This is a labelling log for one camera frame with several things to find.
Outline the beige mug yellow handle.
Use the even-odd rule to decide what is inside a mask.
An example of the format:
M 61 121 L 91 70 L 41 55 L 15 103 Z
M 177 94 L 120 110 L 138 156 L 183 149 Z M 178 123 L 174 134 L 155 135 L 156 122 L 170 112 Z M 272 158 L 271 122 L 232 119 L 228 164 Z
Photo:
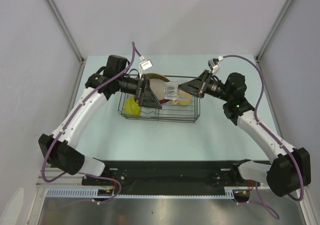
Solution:
M 192 95 L 182 90 L 179 91 L 178 95 L 179 95 L 179 99 L 173 100 L 172 101 L 173 105 L 188 106 L 191 103 L 193 98 Z

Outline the red rimmed round plate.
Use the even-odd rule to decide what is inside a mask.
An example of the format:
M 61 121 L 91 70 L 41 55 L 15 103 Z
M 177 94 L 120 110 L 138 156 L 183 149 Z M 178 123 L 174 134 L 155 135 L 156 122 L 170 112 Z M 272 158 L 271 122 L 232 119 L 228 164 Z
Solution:
M 169 102 L 168 99 L 165 99 L 165 81 L 159 78 L 151 78 L 150 88 L 155 94 L 156 98 L 161 104 Z

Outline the yellow green bowl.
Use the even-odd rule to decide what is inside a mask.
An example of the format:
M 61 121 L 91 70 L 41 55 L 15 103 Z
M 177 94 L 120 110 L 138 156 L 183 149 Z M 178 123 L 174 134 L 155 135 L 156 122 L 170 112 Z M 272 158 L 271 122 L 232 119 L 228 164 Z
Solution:
M 123 112 L 125 115 L 139 116 L 141 114 L 141 108 L 135 101 L 134 97 L 129 97 L 125 100 L 123 105 Z

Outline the clear plastic cup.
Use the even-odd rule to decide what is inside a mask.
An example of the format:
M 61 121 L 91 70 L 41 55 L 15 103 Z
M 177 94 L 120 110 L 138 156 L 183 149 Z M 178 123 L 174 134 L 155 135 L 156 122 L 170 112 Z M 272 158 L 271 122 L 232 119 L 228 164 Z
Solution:
M 179 85 L 183 84 L 185 81 L 169 81 L 165 82 L 164 85 L 164 92 L 165 92 L 165 99 L 167 100 L 179 100 Z

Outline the dark wire dish rack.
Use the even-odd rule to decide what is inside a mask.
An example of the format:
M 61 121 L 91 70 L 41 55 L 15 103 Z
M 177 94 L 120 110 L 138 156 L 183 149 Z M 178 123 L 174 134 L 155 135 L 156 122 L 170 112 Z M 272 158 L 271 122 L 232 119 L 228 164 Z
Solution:
M 170 81 L 175 79 L 175 76 L 167 75 Z M 166 121 L 166 122 L 179 122 L 179 123 L 195 123 L 200 116 L 200 99 L 192 97 L 189 105 L 173 105 L 169 100 L 166 103 L 161 103 L 162 109 L 141 107 L 139 116 L 127 115 L 123 111 L 125 100 L 129 97 L 134 97 L 136 93 L 136 86 L 138 80 L 136 78 L 125 78 L 120 83 L 121 96 L 118 105 L 118 113 L 126 118 L 132 120 L 152 120 L 152 121 Z

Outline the beige bird pattern plate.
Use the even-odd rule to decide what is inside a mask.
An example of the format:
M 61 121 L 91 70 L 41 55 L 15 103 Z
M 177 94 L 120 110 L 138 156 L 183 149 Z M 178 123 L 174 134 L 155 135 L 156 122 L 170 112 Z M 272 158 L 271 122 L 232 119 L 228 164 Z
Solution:
M 158 74 L 158 73 L 147 73 L 146 75 L 149 77 L 150 80 L 151 80 L 151 79 L 158 79 L 158 80 L 162 80 L 162 81 L 164 81 L 164 82 L 170 82 L 170 80 L 169 80 L 166 76 L 164 76 L 164 75 L 162 75 L 162 74 Z

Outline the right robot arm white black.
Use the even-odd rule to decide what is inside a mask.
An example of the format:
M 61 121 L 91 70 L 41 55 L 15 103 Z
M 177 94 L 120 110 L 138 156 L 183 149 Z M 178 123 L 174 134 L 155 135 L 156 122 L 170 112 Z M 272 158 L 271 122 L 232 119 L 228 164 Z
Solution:
M 311 183 L 311 159 L 305 148 L 295 148 L 279 135 L 274 134 L 259 118 L 257 110 L 245 97 L 245 76 L 233 72 L 225 82 L 213 79 L 205 70 L 197 78 L 178 85 L 194 97 L 210 95 L 223 100 L 223 112 L 235 126 L 247 133 L 262 149 L 270 164 L 241 160 L 230 173 L 231 181 L 242 186 L 248 180 L 266 184 L 278 197 L 289 195 Z

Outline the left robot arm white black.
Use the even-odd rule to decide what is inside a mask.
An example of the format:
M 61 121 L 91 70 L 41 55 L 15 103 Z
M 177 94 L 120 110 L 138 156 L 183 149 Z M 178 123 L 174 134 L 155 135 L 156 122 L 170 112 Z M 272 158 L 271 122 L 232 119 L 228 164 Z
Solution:
M 127 58 L 110 55 L 106 65 L 88 78 L 82 95 L 64 121 L 50 135 L 40 136 L 38 143 L 45 164 L 69 175 L 92 175 L 100 185 L 110 181 L 111 173 L 104 162 L 77 150 L 80 138 L 95 113 L 117 92 L 132 95 L 140 107 L 162 109 L 151 89 L 149 77 L 146 74 L 140 78 L 129 77 L 130 66 Z

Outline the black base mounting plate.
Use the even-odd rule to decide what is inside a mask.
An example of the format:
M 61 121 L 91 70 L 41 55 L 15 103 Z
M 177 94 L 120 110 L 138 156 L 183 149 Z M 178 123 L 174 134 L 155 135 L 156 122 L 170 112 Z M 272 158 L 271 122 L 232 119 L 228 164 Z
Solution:
M 107 178 L 115 179 L 122 186 L 134 182 L 206 182 L 214 186 L 241 186 L 246 181 L 266 181 L 267 172 L 293 173 L 293 163 L 281 156 L 268 164 L 249 159 L 239 161 L 104 161 L 105 168 L 96 178 L 88 176 L 82 180 L 84 186 L 109 186 Z

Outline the aluminium front rail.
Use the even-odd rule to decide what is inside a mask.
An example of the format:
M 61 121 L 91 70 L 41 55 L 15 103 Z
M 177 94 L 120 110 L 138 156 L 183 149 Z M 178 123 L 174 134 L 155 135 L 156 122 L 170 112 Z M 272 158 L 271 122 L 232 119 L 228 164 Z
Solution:
M 77 173 L 76 175 L 70 175 L 54 167 L 45 167 L 39 174 L 39 177 L 45 183 L 53 183 L 63 176 L 75 177 L 83 176 L 83 174 Z M 261 180 L 261 183 L 268 184 L 272 190 L 284 190 L 283 193 L 289 193 L 289 191 L 295 191 L 305 186 L 302 174 L 296 170 L 294 170 L 293 173 L 270 170 L 267 172 L 266 181 Z

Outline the right aluminium frame post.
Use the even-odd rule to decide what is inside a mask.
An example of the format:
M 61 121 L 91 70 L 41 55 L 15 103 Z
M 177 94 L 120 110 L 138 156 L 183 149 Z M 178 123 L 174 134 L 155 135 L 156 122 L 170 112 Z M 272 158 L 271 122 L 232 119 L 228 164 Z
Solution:
M 262 57 L 264 56 L 266 50 L 268 49 L 269 45 L 271 44 L 274 36 L 276 35 L 277 31 L 279 30 L 281 24 L 285 20 L 287 14 L 289 13 L 293 3 L 295 0 L 285 0 L 282 8 L 280 9 L 274 23 L 271 26 L 270 31 L 268 32 L 265 40 L 263 41 L 257 55 L 255 56 L 255 59 L 259 62 Z

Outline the aluminium frame post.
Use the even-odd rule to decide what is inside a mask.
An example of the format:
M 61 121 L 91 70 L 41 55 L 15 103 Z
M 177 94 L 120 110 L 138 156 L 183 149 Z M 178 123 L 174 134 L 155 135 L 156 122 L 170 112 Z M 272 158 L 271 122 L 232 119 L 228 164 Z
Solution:
M 60 31 L 62 32 L 62 35 L 64 36 L 66 42 L 68 43 L 72 53 L 76 57 L 76 59 L 80 62 L 80 64 L 83 63 L 84 58 L 80 52 L 80 49 L 78 48 L 72 33 L 70 32 L 67 23 L 65 22 L 65 19 L 63 18 L 55 0 L 44 0 L 47 4 L 54 20 L 56 21 Z
M 264 56 L 266 50 L 268 49 L 269 45 L 271 44 L 274 36 L 276 35 L 277 31 L 279 30 L 281 24 L 285 20 L 287 14 L 289 13 L 293 3 L 295 0 L 285 0 L 282 8 L 280 9 L 274 23 L 271 26 L 270 31 L 268 32 L 265 40 L 263 41 L 257 55 L 255 56 L 255 59 L 259 62 L 262 57 Z

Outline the left aluminium frame post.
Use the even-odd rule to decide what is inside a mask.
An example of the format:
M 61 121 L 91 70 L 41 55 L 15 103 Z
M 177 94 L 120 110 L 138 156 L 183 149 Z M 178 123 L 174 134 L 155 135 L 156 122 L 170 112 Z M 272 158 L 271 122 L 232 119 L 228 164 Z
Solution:
M 65 19 L 63 18 L 55 0 L 44 0 L 47 4 L 54 20 L 56 21 L 60 31 L 62 32 L 62 35 L 64 36 L 66 42 L 68 43 L 72 53 L 76 57 L 76 59 L 80 62 L 80 64 L 83 63 L 84 58 L 80 52 L 80 49 L 78 48 L 72 33 L 70 32 L 67 23 L 65 22 Z

